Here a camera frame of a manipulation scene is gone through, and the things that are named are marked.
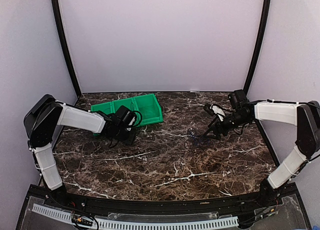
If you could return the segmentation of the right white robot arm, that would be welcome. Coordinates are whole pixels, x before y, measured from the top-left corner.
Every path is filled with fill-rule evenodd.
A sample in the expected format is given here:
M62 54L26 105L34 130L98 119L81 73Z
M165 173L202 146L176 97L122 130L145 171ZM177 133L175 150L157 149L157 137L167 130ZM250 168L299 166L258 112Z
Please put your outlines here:
M204 110L213 116L213 120L203 137L219 140L227 136L229 131L253 121L273 121L297 128L293 150L267 178L266 185L269 188L280 188L315 159L314 154L320 149L320 105L317 101L243 100L232 107L233 110L224 110L217 104L204 105Z

